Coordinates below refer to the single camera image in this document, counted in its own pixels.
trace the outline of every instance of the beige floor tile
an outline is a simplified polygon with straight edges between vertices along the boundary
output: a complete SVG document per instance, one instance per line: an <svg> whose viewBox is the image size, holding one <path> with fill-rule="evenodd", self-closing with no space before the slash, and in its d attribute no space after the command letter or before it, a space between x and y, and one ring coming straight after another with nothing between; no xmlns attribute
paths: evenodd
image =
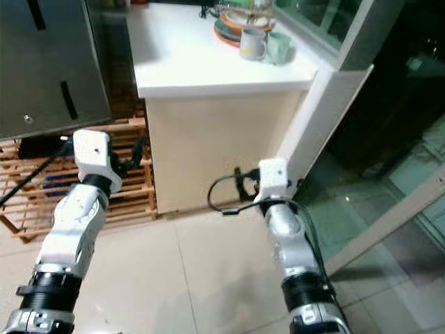
<svg viewBox="0 0 445 334"><path fill-rule="evenodd" d="M341 307L350 305L359 300L355 290L351 287L349 282L332 282L335 292L337 293L337 301Z"/></svg>
<svg viewBox="0 0 445 334"><path fill-rule="evenodd" d="M38 250L29 250L0 257L0 331L6 325L9 314L22 301L15 296L15 291L20 285L28 283L38 253Z"/></svg>
<svg viewBox="0 0 445 334"><path fill-rule="evenodd" d="M277 320L271 324L261 326L253 331L244 332L243 334L289 334L289 324L291 320L286 317L285 319Z"/></svg>
<svg viewBox="0 0 445 334"><path fill-rule="evenodd" d="M332 245L321 245L321 255L323 256L323 260L325 262L327 262L331 257L334 257L335 255L337 255L339 253L339 251L341 251L344 246L346 246L348 244L348 242L352 240L352 239L346 239L340 242L337 242L335 244Z"/></svg>
<svg viewBox="0 0 445 334"><path fill-rule="evenodd" d="M355 334L378 334L380 331L361 302L343 309L350 330Z"/></svg>
<svg viewBox="0 0 445 334"><path fill-rule="evenodd" d="M416 287L411 280L394 288L423 330L445 325L445 281Z"/></svg>
<svg viewBox="0 0 445 334"><path fill-rule="evenodd" d="M200 334L244 333L287 314L260 214L175 223Z"/></svg>
<svg viewBox="0 0 445 334"><path fill-rule="evenodd" d="M394 288L362 301L382 334L413 334L421 328Z"/></svg>
<svg viewBox="0 0 445 334"><path fill-rule="evenodd" d="M77 333L195 333L171 222L103 234L76 305Z"/></svg>
<svg viewBox="0 0 445 334"><path fill-rule="evenodd" d="M348 282L359 299L372 296L409 278L391 253L378 245L340 270L334 282Z"/></svg>
<svg viewBox="0 0 445 334"><path fill-rule="evenodd" d="M9 230L0 223L0 257L40 249L40 242L23 244L19 238L11 238Z"/></svg>

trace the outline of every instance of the window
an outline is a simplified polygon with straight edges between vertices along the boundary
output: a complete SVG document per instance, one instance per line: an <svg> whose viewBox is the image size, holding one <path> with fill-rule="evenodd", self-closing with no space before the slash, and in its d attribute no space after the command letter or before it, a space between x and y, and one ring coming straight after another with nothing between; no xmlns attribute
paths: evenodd
<svg viewBox="0 0 445 334"><path fill-rule="evenodd" d="M340 50L362 0L277 0L288 16Z"/></svg>

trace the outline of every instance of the orange plate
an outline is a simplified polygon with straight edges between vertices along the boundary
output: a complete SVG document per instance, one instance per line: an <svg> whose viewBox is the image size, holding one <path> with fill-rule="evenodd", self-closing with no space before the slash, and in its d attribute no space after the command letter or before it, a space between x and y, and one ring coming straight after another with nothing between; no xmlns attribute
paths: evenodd
<svg viewBox="0 0 445 334"><path fill-rule="evenodd" d="M239 42L235 42L234 40L229 40L228 38L221 35L218 30L216 30L215 27L213 27L213 31L215 31L216 37L218 37L223 42L226 42L227 44L230 44L233 47L239 47Z"/></svg>
<svg viewBox="0 0 445 334"><path fill-rule="evenodd" d="M221 21L228 26L235 34L241 34L241 32L243 31L243 28L245 28L247 25L245 26L241 26L240 24L235 24L229 21L229 19L227 18L227 14L225 12L221 12L220 13L220 19ZM272 24L267 24L265 26L257 26L257 27L252 27L252 28L258 28L261 30L264 30L265 32L272 30Z"/></svg>

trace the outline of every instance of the white mug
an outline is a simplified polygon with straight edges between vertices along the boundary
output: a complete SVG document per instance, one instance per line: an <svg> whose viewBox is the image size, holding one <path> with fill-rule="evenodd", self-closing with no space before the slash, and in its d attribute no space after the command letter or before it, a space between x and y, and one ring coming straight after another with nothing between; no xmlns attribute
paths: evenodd
<svg viewBox="0 0 445 334"><path fill-rule="evenodd" d="M248 61L260 61L267 52L266 33L258 28L244 28L239 54Z"/></svg>

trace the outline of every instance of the mug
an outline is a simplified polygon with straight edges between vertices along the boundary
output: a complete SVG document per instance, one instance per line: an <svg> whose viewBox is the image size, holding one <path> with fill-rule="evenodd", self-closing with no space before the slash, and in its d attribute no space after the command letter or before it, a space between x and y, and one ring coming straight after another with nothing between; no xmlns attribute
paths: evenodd
<svg viewBox="0 0 445 334"><path fill-rule="evenodd" d="M266 33L258 28L244 28L239 54L248 61L260 61L267 52Z"/></svg>
<svg viewBox="0 0 445 334"><path fill-rule="evenodd" d="M268 35L268 46L266 62L281 65L286 62L291 38L283 33L270 32Z"/></svg>

